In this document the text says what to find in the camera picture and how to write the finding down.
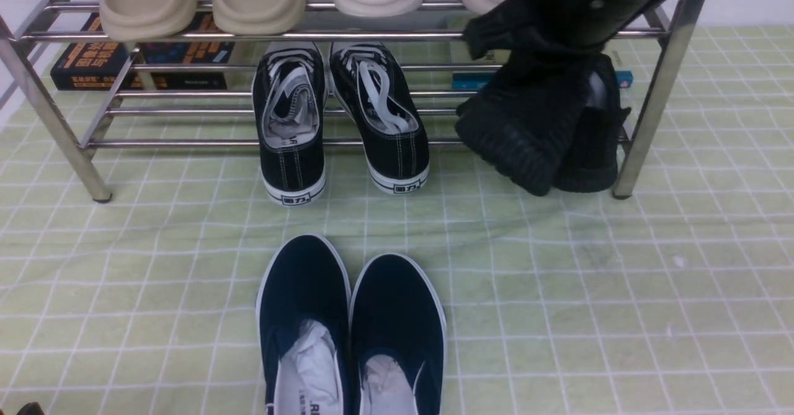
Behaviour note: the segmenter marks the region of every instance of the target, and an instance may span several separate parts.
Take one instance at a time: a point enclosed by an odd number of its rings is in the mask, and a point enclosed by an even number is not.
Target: navy slip-on shoe
[[[439,415],[446,317],[422,269],[399,254],[372,259],[350,310],[357,415]]]
[[[256,298],[267,415],[348,415],[349,302],[328,240],[300,235],[276,252]]]

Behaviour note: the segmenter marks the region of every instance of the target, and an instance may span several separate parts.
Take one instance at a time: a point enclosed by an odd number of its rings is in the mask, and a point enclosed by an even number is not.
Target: shoelace
[[[288,62],[297,62],[306,70],[306,75],[310,78],[310,76],[312,76],[314,73],[314,66],[311,63],[306,62],[306,60],[303,57],[300,57],[300,55],[307,56],[309,59],[311,58],[311,54],[306,50],[287,50],[276,54],[273,60],[270,61],[269,67],[267,68],[267,75],[269,75],[272,79],[278,79],[278,72],[282,65]],[[287,87],[289,87],[288,81],[279,80],[278,85],[270,90],[270,96],[267,98],[267,103],[273,103],[275,106],[275,102],[272,102],[272,99],[277,99],[280,97],[284,92],[286,92]]]
[[[359,79],[364,84],[367,99],[375,110],[375,116],[380,119],[389,135],[399,135],[411,130],[405,118],[395,115],[389,110],[389,74],[386,69],[377,62],[377,56],[383,56],[383,51],[374,47],[349,47],[342,50],[340,57],[345,60],[345,68],[348,72],[357,73]]]
[[[306,75],[310,76],[314,73],[314,65],[307,62],[305,58],[302,56],[311,58],[311,54],[306,50],[286,50],[280,53],[276,53],[272,60],[270,60],[269,65],[267,65],[267,75],[271,79],[275,79],[278,81],[278,84],[275,87],[270,88],[269,95],[267,96],[267,106],[265,107],[264,115],[270,115],[275,108],[276,103],[278,102],[278,98],[281,97],[284,93],[286,93],[287,88],[290,87],[290,76],[288,75],[282,81],[280,76],[278,75],[279,69],[285,64],[289,62],[298,63],[303,69],[306,71]],[[303,101],[295,101],[293,100],[292,104],[290,104],[290,111],[287,113],[286,116],[275,116],[275,121],[280,123],[286,123],[295,119],[295,116],[300,115],[300,113],[295,112],[295,108],[298,106],[305,106]],[[264,132],[267,126],[267,119],[262,119],[262,130]]]

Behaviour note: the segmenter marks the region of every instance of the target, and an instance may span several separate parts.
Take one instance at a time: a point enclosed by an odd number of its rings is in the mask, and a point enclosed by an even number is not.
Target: white shoelace
[[[264,118],[262,118],[263,133],[267,132],[267,127],[270,125],[267,116],[272,115],[273,109],[275,109],[276,104],[278,104],[279,98],[281,98],[282,95],[285,95],[287,89],[291,91],[298,89],[295,87],[295,81],[298,81],[298,78],[309,79],[311,78],[312,73],[314,73],[314,67],[312,67],[312,64],[307,63],[306,60],[300,56],[311,57],[311,54],[306,50],[289,50],[278,53],[275,62],[272,63],[272,65],[269,67],[269,70],[267,70],[267,75],[269,75],[271,79],[278,79],[280,77],[279,70],[285,63],[294,62],[301,66],[301,68],[296,68],[291,73],[287,74],[283,81],[279,79],[278,84],[270,89],[270,94],[267,98],[267,106],[264,110]],[[298,90],[298,92],[309,96],[310,89],[307,87],[305,92],[301,90]],[[310,122],[303,122],[303,120],[308,118],[310,113],[311,106],[309,105],[309,101],[310,98],[308,101],[294,101],[292,106],[290,106],[290,112],[287,113],[286,116],[273,116],[274,120],[276,121],[276,128],[273,128],[274,132],[278,133],[284,138],[290,138],[296,133],[308,132],[308,130],[311,129]],[[279,129],[280,127],[278,124],[290,123],[292,121],[297,123],[298,126],[295,128],[289,127],[281,130]]]
[[[391,87],[391,83],[388,72],[375,62],[372,55],[368,56],[361,53],[369,52],[382,56],[383,52],[378,50],[378,48],[372,47],[350,47],[341,51],[340,56],[342,59],[345,58],[346,53],[350,50],[355,50],[355,53],[348,58],[345,65],[346,70],[354,72],[354,63],[357,64],[355,69],[357,70],[358,78],[364,84],[367,99],[372,104],[372,108],[375,110],[377,118],[380,119],[380,123],[383,124],[385,133],[388,135],[399,135],[400,133],[410,132],[411,126],[409,126],[406,119],[395,115],[389,110],[389,87]],[[380,88],[375,84],[375,76],[377,76]]]

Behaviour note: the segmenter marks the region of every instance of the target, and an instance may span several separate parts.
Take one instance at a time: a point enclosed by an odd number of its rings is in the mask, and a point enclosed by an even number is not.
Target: shoe heel
[[[471,100],[461,111],[455,132],[469,149],[530,194],[548,194],[556,164],[533,135],[482,101]]]

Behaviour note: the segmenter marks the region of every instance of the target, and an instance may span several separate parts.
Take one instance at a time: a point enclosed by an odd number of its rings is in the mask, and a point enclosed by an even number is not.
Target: shoe rack leg
[[[130,53],[133,62],[136,65],[145,65],[146,59],[144,58],[144,54],[141,52],[141,45],[137,43],[125,43],[125,47],[127,47],[127,52]],[[155,91],[157,90],[157,84],[154,82],[154,78],[151,76],[151,73],[147,72],[137,72],[135,75],[141,79],[141,87],[147,91]]]
[[[641,110],[637,127],[631,138],[623,167],[618,181],[612,189],[616,199],[624,200],[631,197],[640,170],[643,169],[653,135],[659,127],[667,99],[670,98],[684,54],[687,52],[692,33],[695,30],[700,11],[706,0],[678,0],[676,11],[670,22],[666,41],[662,42],[661,56],[650,81],[648,95]]]
[[[28,98],[30,105],[36,110],[37,115],[42,119],[42,123],[45,124],[48,132],[55,139],[59,149],[65,155],[94,201],[107,203],[111,197],[110,189],[105,185],[105,181],[102,180],[91,160],[79,148],[77,137],[72,132],[66,119],[63,118],[63,114],[55,104],[52,96],[47,92],[42,79],[39,78],[30,61],[28,61],[28,57],[21,52],[17,52],[15,44],[16,40],[12,36],[8,25],[0,17],[0,61],[11,72],[11,76],[16,81],[17,86]]]

